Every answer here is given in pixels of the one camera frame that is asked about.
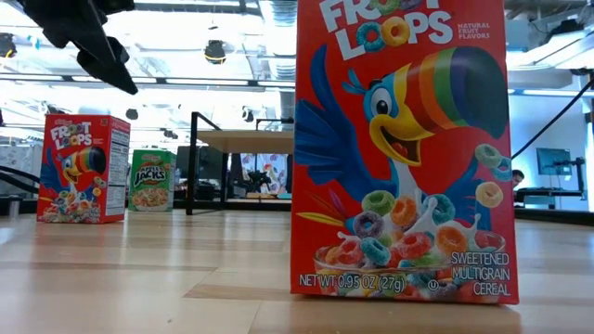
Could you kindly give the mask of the red Froot Loops cereal box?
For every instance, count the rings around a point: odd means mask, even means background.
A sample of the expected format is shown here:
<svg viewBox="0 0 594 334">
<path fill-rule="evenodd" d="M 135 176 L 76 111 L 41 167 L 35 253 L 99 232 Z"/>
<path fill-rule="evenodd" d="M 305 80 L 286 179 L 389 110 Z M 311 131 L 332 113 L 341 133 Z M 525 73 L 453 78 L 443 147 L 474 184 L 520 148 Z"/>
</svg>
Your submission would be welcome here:
<svg viewBox="0 0 594 334">
<path fill-rule="evenodd" d="M 125 215 L 129 122 L 111 115 L 48 114 L 36 219 L 105 224 Z"/>
<path fill-rule="evenodd" d="M 299 0 L 291 292 L 519 300 L 505 0 Z"/>
</svg>

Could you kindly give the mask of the wooden shelf with black legs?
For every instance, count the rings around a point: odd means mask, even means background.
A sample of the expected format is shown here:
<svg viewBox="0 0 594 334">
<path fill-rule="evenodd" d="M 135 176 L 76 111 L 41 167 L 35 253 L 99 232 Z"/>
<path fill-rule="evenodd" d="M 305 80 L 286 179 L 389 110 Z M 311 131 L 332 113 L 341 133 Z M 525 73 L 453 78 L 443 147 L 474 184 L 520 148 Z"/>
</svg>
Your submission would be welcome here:
<svg viewBox="0 0 594 334">
<path fill-rule="evenodd" d="M 230 154 L 239 153 L 293 153 L 292 132 L 269 132 L 257 130 L 223 130 L 218 125 L 207 119 L 198 111 L 191 112 L 190 140 L 189 140 L 189 167 L 187 177 L 186 215 L 194 214 L 194 193 L 196 189 L 196 156 L 198 140 L 212 146 L 223 153 L 223 166 L 221 171 L 222 189 L 218 202 L 224 204 L 228 201 L 269 201 L 278 199 L 238 199 L 228 200 L 227 193 L 227 163 Z"/>
</svg>

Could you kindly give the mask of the silver spiral ventilation duct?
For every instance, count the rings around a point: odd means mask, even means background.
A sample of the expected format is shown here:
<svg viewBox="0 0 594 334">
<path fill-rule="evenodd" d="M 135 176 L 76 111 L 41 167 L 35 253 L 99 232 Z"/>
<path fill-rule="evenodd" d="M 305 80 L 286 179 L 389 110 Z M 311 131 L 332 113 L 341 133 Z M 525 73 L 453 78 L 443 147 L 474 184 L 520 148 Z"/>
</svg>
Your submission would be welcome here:
<svg viewBox="0 0 594 334">
<path fill-rule="evenodd" d="M 297 2 L 271 0 L 272 37 L 270 51 L 275 56 L 271 70 L 277 80 L 293 81 L 296 72 Z"/>
</svg>

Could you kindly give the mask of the black aluminium table frame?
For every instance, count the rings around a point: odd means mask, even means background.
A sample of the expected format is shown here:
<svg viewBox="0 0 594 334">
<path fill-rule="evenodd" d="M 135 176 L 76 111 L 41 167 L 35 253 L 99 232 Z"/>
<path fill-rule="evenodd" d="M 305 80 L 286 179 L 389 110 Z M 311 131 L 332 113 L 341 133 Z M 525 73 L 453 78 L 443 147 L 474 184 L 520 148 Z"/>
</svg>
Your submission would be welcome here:
<svg viewBox="0 0 594 334">
<path fill-rule="evenodd" d="M 23 199 L 19 205 L 19 213 L 36 213 L 37 202 L 34 199 Z M 174 209 L 185 210 L 186 202 L 177 200 L 174 202 Z M 8 216 L 8 199 L 0 199 L 0 216 Z M 291 203 L 281 200 L 269 201 L 228 201 L 220 204 L 214 201 L 196 201 L 194 210 L 206 211 L 265 211 L 265 212 L 290 212 Z M 540 210 L 515 208 L 515 218 L 520 220 L 558 223 L 565 225 L 583 225 L 594 227 L 594 212 L 563 211 L 563 210 Z"/>
</svg>

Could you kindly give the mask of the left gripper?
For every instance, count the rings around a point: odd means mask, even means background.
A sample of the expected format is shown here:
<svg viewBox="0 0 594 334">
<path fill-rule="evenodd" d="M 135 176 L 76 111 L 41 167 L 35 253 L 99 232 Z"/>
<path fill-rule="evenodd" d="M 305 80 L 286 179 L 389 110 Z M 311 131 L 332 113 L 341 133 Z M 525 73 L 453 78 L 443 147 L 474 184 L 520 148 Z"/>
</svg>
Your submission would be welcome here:
<svg viewBox="0 0 594 334">
<path fill-rule="evenodd" d="M 138 92 L 125 67 L 129 54 L 103 30 L 108 15 L 134 10 L 134 0 L 20 0 L 20 4 L 53 46 L 64 48 L 72 42 L 81 49 L 77 62 L 90 76 L 130 95 Z M 108 65 L 94 57 L 113 55 L 115 60 Z"/>
</svg>

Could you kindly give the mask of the computer monitor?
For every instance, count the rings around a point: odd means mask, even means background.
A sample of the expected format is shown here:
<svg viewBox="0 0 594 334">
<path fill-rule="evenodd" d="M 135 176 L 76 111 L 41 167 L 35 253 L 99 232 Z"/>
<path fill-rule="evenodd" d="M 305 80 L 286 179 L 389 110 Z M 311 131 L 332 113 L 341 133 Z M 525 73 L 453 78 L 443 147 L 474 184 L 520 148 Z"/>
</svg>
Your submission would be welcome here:
<svg viewBox="0 0 594 334">
<path fill-rule="evenodd" d="M 568 149 L 538 148 L 537 169 L 541 175 L 571 175 L 571 154 Z"/>
</svg>

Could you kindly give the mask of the black monitor back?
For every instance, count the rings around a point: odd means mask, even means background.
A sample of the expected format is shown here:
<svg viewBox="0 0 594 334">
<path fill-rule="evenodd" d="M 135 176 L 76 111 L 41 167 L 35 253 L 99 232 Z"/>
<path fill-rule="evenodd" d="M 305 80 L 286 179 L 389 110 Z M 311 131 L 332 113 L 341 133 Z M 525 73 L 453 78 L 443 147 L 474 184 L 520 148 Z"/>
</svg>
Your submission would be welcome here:
<svg viewBox="0 0 594 334">
<path fill-rule="evenodd" d="M 180 146 L 176 154 L 176 168 L 180 170 L 180 177 L 187 178 L 189 167 L 190 146 Z M 196 178 L 200 180 L 219 179 L 223 165 L 223 153 L 214 147 L 197 147 Z"/>
</svg>

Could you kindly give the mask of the black ceiling spotlight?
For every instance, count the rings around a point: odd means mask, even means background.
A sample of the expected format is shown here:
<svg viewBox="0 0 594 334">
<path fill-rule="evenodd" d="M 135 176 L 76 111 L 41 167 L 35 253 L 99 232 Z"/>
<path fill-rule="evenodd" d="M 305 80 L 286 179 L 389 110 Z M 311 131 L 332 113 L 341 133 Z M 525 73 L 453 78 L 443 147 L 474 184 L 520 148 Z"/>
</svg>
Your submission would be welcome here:
<svg viewBox="0 0 594 334">
<path fill-rule="evenodd" d="M 14 35 L 9 32 L 0 32 L 0 58 L 13 58 L 17 54 L 13 42 Z"/>
</svg>

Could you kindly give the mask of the green Apple Jacks cereal box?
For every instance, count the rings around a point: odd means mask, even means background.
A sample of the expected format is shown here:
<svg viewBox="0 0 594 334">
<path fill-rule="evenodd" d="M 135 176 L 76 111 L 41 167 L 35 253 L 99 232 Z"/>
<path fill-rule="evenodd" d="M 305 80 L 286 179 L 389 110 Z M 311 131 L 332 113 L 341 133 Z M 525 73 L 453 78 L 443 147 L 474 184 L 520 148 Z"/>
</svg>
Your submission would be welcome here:
<svg viewBox="0 0 594 334">
<path fill-rule="evenodd" d="M 168 212 L 174 206 L 176 156 L 165 149 L 135 149 L 128 187 L 128 209 Z"/>
</svg>

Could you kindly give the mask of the dark office desk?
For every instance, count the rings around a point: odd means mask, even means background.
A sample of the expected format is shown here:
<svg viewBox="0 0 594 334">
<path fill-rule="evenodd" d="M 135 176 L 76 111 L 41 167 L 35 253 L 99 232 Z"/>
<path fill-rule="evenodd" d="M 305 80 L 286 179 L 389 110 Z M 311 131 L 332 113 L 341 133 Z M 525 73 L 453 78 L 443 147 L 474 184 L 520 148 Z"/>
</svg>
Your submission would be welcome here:
<svg viewBox="0 0 594 334">
<path fill-rule="evenodd" d="M 557 198 L 580 198 L 586 200 L 585 191 L 567 190 L 557 187 L 526 187 L 514 192 L 514 201 L 523 206 L 547 205 L 549 209 L 555 210 L 558 206 Z"/>
</svg>

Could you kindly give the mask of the patterned fabric panel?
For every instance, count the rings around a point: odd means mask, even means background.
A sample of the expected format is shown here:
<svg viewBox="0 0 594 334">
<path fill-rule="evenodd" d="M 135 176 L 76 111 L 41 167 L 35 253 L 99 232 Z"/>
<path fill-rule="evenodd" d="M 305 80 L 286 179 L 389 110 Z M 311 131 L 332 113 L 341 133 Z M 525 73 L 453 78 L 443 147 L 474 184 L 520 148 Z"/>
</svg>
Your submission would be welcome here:
<svg viewBox="0 0 594 334">
<path fill-rule="evenodd" d="M 251 192 L 263 194 L 287 193 L 287 154 L 241 153 L 242 178 Z"/>
</svg>

